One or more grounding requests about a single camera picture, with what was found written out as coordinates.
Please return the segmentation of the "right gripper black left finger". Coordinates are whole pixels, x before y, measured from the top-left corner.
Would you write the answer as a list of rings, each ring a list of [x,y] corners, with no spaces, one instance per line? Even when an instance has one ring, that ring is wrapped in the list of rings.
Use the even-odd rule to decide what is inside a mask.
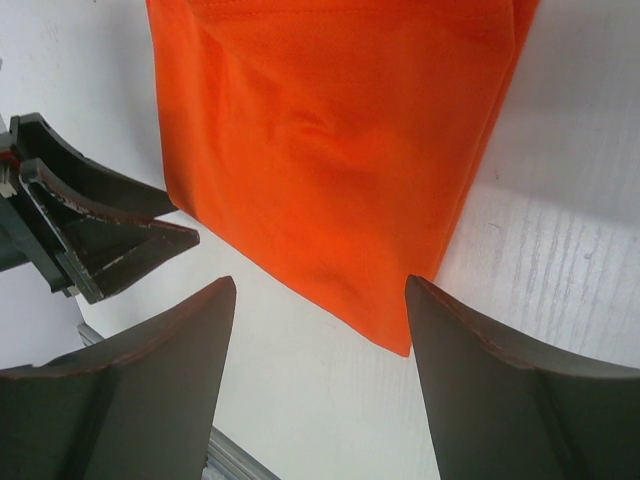
[[[1,373],[5,479],[197,479],[234,320],[220,278],[92,346]]]

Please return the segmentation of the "orange t shirt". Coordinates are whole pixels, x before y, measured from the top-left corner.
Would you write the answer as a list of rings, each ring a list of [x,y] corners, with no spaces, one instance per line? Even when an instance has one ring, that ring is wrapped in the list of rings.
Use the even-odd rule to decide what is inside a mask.
[[[407,356],[533,1],[150,1],[171,200]]]

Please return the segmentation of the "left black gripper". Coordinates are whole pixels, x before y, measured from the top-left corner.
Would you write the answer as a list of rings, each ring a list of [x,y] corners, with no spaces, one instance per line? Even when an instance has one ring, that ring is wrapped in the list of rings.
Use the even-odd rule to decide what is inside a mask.
[[[176,210],[165,191],[81,154],[39,113],[1,132],[2,271],[31,264],[53,293],[76,288],[95,304],[199,244],[196,230],[155,219]]]

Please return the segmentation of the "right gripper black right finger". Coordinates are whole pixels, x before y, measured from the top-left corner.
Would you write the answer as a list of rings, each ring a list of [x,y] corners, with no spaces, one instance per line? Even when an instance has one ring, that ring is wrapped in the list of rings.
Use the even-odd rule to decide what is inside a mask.
[[[410,276],[406,303],[444,479],[635,479],[639,372],[554,347]]]

